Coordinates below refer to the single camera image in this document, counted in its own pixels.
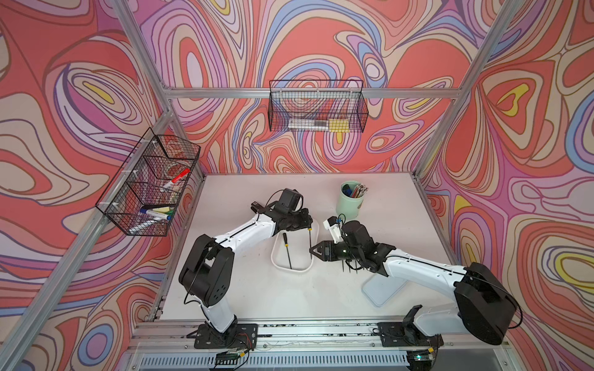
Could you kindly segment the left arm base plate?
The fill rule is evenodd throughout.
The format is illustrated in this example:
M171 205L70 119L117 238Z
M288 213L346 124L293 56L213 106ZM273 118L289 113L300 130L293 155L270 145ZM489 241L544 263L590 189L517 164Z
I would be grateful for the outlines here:
M252 350L258 341L258 325L255 323L232 324L225 332L218 332L208 324L202 324L195 332L187 335L193 339L195 349L248 349Z

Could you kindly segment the file tool four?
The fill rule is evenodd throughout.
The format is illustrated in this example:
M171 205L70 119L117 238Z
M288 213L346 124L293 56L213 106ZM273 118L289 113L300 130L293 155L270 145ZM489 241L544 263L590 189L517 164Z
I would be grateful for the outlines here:
M308 228L308 241L309 241L309 248L308 248L308 252L309 252L309 257L310 257L310 261L312 261L312 252L311 252L311 248L312 248L312 228Z

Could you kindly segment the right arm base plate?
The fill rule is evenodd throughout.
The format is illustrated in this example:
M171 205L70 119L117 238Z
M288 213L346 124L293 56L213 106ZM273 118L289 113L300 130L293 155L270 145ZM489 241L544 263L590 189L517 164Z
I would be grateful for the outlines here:
M424 335L414 324L422 305L415 305L401 322L379 322L372 332L381 338L383 347L433 347L444 345L441 335Z

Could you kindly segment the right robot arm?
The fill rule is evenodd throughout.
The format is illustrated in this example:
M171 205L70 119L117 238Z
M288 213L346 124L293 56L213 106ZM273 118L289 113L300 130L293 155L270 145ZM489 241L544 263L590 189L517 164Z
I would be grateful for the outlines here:
M493 346L499 346L512 329L512 319L521 307L485 265L473 262L465 267L416 257L374 241L365 225L356 220L339 224L331 218L324 227L332 240L309 249L320 261L344 261L352 270L411 281L453 301L453 306L427 309L417 305L407 314L404 326L426 337L467 332Z

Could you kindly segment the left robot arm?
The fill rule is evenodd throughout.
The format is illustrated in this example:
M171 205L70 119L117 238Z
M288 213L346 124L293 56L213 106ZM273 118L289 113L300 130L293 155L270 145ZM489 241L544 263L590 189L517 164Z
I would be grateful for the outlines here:
M226 334L237 323L225 295L230 287L235 255L281 232L308 229L308 209L280 213L266 210L233 230L210 237L198 236L179 273L179 283L199 303L210 329Z

